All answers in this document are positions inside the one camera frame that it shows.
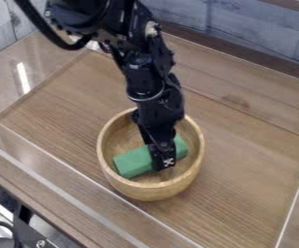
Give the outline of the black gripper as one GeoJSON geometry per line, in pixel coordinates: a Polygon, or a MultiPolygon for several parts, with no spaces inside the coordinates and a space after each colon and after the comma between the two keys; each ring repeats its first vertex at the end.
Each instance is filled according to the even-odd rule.
{"type": "Polygon", "coordinates": [[[162,94],[150,101],[136,101],[132,121],[138,125],[142,139],[150,145],[151,166],[163,171],[176,164],[175,125],[184,119],[184,94],[174,74],[164,81],[162,94]],[[160,146],[152,142],[167,142],[160,146]]]}

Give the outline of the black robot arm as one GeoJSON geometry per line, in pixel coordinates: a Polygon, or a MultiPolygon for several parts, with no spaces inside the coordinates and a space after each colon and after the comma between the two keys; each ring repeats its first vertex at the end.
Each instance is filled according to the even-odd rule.
{"type": "Polygon", "coordinates": [[[30,0],[15,0],[46,39],[64,50],[96,42],[126,78],[128,99],[136,104],[132,121],[150,149],[152,168],[176,165],[176,124],[184,119],[184,94],[174,51],[162,26],[142,0],[46,0],[38,11],[30,0]]]}

